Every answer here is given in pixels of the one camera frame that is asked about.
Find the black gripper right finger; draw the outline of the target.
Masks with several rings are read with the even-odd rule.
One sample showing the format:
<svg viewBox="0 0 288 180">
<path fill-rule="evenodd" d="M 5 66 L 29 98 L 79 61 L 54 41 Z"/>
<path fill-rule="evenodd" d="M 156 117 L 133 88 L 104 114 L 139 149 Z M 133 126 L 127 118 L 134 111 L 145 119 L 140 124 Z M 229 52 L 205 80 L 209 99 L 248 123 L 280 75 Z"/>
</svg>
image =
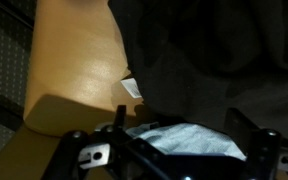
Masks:
<svg viewBox="0 0 288 180">
<path fill-rule="evenodd" d="M 226 112 L 224 131 L 246 156 L 246 162 L 256 160 L 259 127 L 236 108 Z"/>
</svg>

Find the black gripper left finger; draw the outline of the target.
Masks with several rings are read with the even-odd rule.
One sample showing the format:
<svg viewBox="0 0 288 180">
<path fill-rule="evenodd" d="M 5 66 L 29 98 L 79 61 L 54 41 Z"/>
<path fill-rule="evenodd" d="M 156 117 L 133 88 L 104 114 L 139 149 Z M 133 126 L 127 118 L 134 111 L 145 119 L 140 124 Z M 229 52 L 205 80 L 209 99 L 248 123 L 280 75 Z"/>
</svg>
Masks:
<svg viewBox="0 0 288 180">
<path fill-rule="evenodd" d="M 123 128 L 125 125 L 126 119 L 126 106 L 119 105 L 116 110 L 115 120 L 114 120 L 114 127 L 115 128 Z"/>
</svg>

